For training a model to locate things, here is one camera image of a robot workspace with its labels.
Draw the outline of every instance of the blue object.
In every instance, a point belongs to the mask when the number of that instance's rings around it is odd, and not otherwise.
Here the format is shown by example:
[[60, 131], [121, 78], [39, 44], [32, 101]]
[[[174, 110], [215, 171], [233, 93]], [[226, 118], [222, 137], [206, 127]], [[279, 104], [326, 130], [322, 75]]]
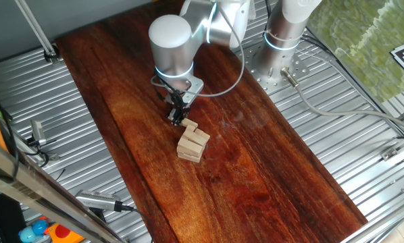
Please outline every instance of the blue object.
[[19, 237], [23, 243], [31, 243], [35, 241], [36, 235], [33, 232], [32, 227], [28, 226], [23, 230], [19, 231]]
[[38, 236], [43, 236], [45, 230], [47, 229], [47, 222], [44, 219], [40, 219], [32, 225], [32, 230], [34, 234]]

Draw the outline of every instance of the gray cable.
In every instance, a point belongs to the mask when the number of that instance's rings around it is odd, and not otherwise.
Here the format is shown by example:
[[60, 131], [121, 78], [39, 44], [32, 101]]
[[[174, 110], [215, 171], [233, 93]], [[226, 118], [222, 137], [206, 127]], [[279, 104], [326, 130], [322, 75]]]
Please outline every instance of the gray cable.
[[[332, 68], [334, 68], [334, 69], [338, 72], [338, 74], [340, 74], [340, 75], [342, 76], [342, 78], [343, 78], [344, 80], [346, 80], [346, 81], [351, 85], [351, 87], [352, 87], [355, 91], [357, 91], [357, 93], [360, 93], [360, 92], [358, 91], [358, 89], [349, 81], [349, 79], [347, 79], [347, 78], [345, 77], [345, 75], [343, 75], [343, 73], [342, 73], [334, 64], [331, 63], [331, 61], [327, 61], [327, 60], [325, 60], [324, 58], [318, 56], [319, 53], [314, 53], [314, 52], [311, 52], [311, 51], [309, 51], [309, 50], [307, 50], [307, 49], [306, 49], [306, 51], [307, 51], [308, 53], [304, 53], [304, 52], [303, 52], [304, 50], [301, 50], [301, 51], [300, 51], [300, 50], [297, 49], [297, 51], [298, 51], [299, 53], [303, 54], [303, 55], [306, 55], [306, 56], [312, 57], [312, 58], [316, 58], [316, 59], [318, 59], [318, 60], [320, 60], [320, 61], [323, 61], [324, 63], [330, 65]], [[364, 97], [363, 95], [362, 95], [361, 97], [362, 97], [363, 99], [365, 99], [365, 101], [367, 101], [369, 104], [372, 104], [372, 102], [370, 102], [370, 101], [369, 101], [366, 97]]]
[[404, 122], [394, 118], [390, 115], [387, 115], [385, 113], [381, 113], [378, 111], [362, 111], [362, 110], [355, 110], [355, 111], [345, 111], [345, 112], [326, 112], [326, 111], [321, 111], [317, 108], [315, 108], [313, 105], [311, 105], [309, 103], [309, 101], [305, 98], [303, 91], [301, 91], [301, 88], [299, 86], [295, 87], [295, 89], [297, 90], [299, 96], [303, 99], [303, 102], [315, 113], [318, 113], [320, 115], [327, 115], [327, 116], [344, 116], [344, 115], [357, 115], [357, 114], [366, 114], [366, 115], [375, 115], [378, 117], [382, 117], [385, 119], [389, 119], [393, 122], [395, 122], [396, 124], [399, 124], [400, 126], [404, 127]]
[[[229, 88], [228, 88], [227, 90], [225, 90], [225, 91], [222, 91], [222, 92], [219, 92], [219, 93], [216, 93], [216, 94], [199, 94], [199, 93], [195, 93], [195, 92], [189, 92], [189, 91], [187, 91], [187, 90], [183, 90], [183, 89], [180, 89], [180, 88], [175, 88], [176, 90], [181, 91], [181, 92], [188, 93], [188, 94], [190, 94], [190, 95], [196, 95], [196, 96], [198, 96], [198, 97], [218, 97], [218, 96], [220, 96], [220, 95], [224, 95], [224, 94], [226, 94], [227, 92], [231, 91], [231, 90], [232, 90], [233, 88], [235, 88], [235, 86], [241, 81], [241, 78], [242, 78], [243, 75], [244, 75], [244, 68], [245, 68], [245, 58], [244, 58], [243, 46], [241, 45], [241, 42], [239, 41], [240, 38], [238, 37], [238, 34], [235, 32], [235, 29], [232, 27], [232, 24], [230, 23], [230, 21], [229, 21], [229, 19], [228, 19], [228, 16], [226, 16], [226, 14], [224, 13], [224, 10], [222, 9], [222, 7], [221, 7], [220, 5], [218, 5], [218, 9], [220, 10], [220, 13], [222, 14], [222, 16], [223, 16], [223, 18], [225, 19], [226, 23], [228, 23], [229, 28], [232, 30], [232, 33], [234, 34], [235, 38], [237, 39], [237, 41], [238, 41], [238, 43], [239, 43], [239, 45], [240, 45], [240, 50], [241, 50], [242, 57], [243, 57], [243, 60], [242, 60], [243, 65], [242, 65], [242, 67], [241, 67], [240, 76], [238, 77], [238, 79], [236, 80], [236, 82], [235, 82], [231, 87], [229, 87]], [[155, 82], [154, 82], [154, 79], [155, 79], [155, 76], [152, 77], [152, 79], [151, 79], [152, 85], [165, 88], [165, 85], [155, 83]]]

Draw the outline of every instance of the wood grain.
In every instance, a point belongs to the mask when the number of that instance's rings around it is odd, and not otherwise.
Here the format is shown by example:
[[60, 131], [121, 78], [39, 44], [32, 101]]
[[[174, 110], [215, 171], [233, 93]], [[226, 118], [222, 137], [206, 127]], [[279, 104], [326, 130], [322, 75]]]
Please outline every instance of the wood grain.
[[[211, 138], [200, 163], [177, 157], [185, 128], [149, 83], [147, 33], [181, 4], [150, 3], [57, 39], [156, 242], [340, 242], [359, 229], [365, 217], [249, 72], [228, 94], [196, 99], [189, 118]], [[215, 45], [195, 57], [205, 93], [227, 89], [240, 66]]]

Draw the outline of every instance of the stacked wooden blocks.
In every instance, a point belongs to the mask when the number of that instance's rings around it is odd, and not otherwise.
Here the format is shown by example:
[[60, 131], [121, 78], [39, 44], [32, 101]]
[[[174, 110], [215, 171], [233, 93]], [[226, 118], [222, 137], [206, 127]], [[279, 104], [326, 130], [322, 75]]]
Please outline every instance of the stacked wooden blocks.
[[178, 142], [178, 147], [176, 147], [178, 157], [193, 162], [200, 162], [202, 152], [209, 140], [209, 135], [197, 129], [197, 123], [187, 118], [182, 120], [182, 125], [186, 127], [186, 130]]

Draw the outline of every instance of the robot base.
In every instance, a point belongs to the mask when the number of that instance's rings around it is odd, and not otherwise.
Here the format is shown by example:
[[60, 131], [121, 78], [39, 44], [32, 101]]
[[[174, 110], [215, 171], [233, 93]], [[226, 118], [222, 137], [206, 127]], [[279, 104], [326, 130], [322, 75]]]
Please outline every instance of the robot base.
[[[244, 49], [245, 55], [245, 67], [251, 72], [251, 75], [257, 80], [261, 87], [267, 94], [271, 94], [274, 91], [281, 89], [290, 84], [286, 78], [279, 78], [278, 76], [272, 76], [271, 78], [266, 75], [262, 75], [253, 67], [253, 56], [255, 52], [261, 48], [262, 42], [252, 45]], [[236, 53], [239, 59], [241, 59], [241, 52]], [[291, 67], [291, 74], [297, 79], [302, 80], [309, 75], [309, 69], [301, 61], [297, 54], [293, 56], [293, 66]]]

